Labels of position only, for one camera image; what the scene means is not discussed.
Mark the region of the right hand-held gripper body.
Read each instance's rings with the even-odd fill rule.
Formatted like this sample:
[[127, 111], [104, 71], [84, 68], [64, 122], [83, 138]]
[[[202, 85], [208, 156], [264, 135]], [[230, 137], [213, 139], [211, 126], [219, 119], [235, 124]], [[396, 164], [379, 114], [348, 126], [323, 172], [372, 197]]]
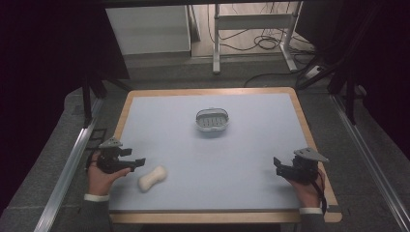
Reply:
[[310, 147], [296, 150], [294, 155], [291, 166], [282, 165], [280, 167], [280, 176], [304, 185], [317, 178], [318, 162], [329, 161], [328, 158]]

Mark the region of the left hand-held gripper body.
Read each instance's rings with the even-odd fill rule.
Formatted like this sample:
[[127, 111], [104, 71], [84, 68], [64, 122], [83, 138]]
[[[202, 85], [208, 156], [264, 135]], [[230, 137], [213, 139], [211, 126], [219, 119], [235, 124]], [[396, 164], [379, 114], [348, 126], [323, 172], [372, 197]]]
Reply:
[[111, 174], [121, 169], [131, 168], [128, 161], [119, 160], [122, 143], [115, 137], [107, 139], [99, 145], [100, 156], [97, 160], [98, 168], [104, 173]]

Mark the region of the white toy bone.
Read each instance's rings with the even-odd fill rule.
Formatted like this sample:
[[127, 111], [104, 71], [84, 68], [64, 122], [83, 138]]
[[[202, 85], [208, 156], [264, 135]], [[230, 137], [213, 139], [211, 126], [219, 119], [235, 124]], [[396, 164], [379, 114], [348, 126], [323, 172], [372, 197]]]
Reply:
[[149, 172], [148, 174], [140, 177], [138, 180], [138, 186], [143, 192], [146, 192], [153, 185], [165, 180], [166, 177], [167, 177], [166, 169], [162, 165], [159, 165], [156, 168], [154, 168], [151, 172]]

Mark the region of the grey soap dish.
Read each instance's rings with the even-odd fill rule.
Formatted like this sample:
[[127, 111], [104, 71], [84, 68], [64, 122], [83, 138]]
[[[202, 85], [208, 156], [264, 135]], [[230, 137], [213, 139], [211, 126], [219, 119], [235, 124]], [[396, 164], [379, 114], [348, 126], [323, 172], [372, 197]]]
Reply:
[[195, 123], [200, 131], [224, 131], [229, 123], [229, 116], [222, 108], [202, 109], [196, 114]]

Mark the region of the person's left hand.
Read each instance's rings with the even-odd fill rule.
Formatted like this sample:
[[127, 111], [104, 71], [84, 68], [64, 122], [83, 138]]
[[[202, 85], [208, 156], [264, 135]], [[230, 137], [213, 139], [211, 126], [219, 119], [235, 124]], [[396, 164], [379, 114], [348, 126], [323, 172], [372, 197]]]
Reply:
[[111, 174], [104, 173], [97, 166], [99, 156], [99, 152], [94, 153], [91, 157], [90, 165], [88, 166], [87, 193], [97, 196], [105, 196], [109, 195], [112, 184], [117, 179], [127, 176], [131, 170], [129, 168], [125, 168]]

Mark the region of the person's right hand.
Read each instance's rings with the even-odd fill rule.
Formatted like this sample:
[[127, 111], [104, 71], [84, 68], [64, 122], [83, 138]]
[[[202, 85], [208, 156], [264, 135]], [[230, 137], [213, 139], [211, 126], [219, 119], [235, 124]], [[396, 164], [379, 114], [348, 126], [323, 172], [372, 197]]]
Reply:
[[320, 208], [322, 198], [321, 194], [325, 189], [325, 179], [325, 174], [321, 169], [319, 169], [314, 185], [303, 185], [292, 180], [288, 180], [288, 183], [294, 188], [296, 195], [301, 202], [302, 208]]

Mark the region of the light blue table mat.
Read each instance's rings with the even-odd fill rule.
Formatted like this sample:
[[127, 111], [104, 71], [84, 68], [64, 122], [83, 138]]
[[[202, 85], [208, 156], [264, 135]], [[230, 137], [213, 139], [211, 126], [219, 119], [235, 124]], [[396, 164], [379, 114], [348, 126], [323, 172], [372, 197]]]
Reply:
[[[196, 114], [227, 111], [225, 130], [201, 131]], [[276, 173], [307, 141], [287, 94], [141, 97], [121, 135], [144, 166], [117, 180], [109, 208], [120, 212], [293, 210], [293, 188]], [[143, 192], [140, 177], [162, 165], [165, 180]]]

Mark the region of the white power strip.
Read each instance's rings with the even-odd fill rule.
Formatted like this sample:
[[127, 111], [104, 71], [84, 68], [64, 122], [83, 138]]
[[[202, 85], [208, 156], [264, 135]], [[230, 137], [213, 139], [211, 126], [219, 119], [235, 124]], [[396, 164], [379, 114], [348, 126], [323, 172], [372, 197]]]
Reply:
[[313, 68], [311, 68], [306, 74], [305, 74], [305, 78], [307, 79], [311, 79], [313, 77], [315, 77], [316, 75], [318, 75], [319, 73], [321, 73], [322, 71], [324, 71], [324, 68], [321, 66], [314, 66]]

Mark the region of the white cabinet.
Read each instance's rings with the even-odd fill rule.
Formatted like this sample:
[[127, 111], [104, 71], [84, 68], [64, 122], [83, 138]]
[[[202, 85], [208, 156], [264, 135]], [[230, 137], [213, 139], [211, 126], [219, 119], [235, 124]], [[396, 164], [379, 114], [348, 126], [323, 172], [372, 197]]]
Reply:
[[123, 55], [190, 51], [186, 6], [105, 11]]

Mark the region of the white metal stand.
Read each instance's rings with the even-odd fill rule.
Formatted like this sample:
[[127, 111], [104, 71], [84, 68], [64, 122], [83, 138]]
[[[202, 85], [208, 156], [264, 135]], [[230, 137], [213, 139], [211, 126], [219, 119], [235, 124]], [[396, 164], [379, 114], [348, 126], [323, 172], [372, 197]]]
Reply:
[[291, 72], [297, 66], [290, 55], [289, 46], [299, 17], [302, 2], [296, 3], [291, 13], [284, 14], [221, 14], [220, 4], [214, 5], [213, 73], [220, 73], [220, 31], [278, 29], [284, 37], [278, 44], [281, 54]]

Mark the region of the aluminium rail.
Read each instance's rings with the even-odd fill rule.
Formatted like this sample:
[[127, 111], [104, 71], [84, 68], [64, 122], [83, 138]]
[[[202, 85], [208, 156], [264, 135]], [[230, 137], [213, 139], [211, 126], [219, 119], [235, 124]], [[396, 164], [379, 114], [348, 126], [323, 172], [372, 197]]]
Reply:
[[330, 99], [334, 103], [343, 125], [346, 127], [346, 130], [351, 136], [357, 150], [359, 151], [359, 154], [363, 158], [370, 176], [385, 199], [388, 208], [392, 212], [401, 232], [410, 232], [410, 214], [408, 213], [397, 192], [388, 181], [380, 165], [377, 163], [358, 127], [354, 125], [345, 114], [346, 107], [344, 106], [342, 99], [339, 96], [333, 95], [330, 95]]
[[103, 103], [104, 100], [101, 99], [96, 99], [94, 101], [91, 108], [91, 122], [87, 128], [80, 131], [66, 164], [62, 169], [61, 175], [50, 194], [43, 213], [33, 232], [50, 232], [53, 222], [58, 215], [59, 209], [73, 180], [74, 173], [81, 160], [82, 154], [98, 121]]

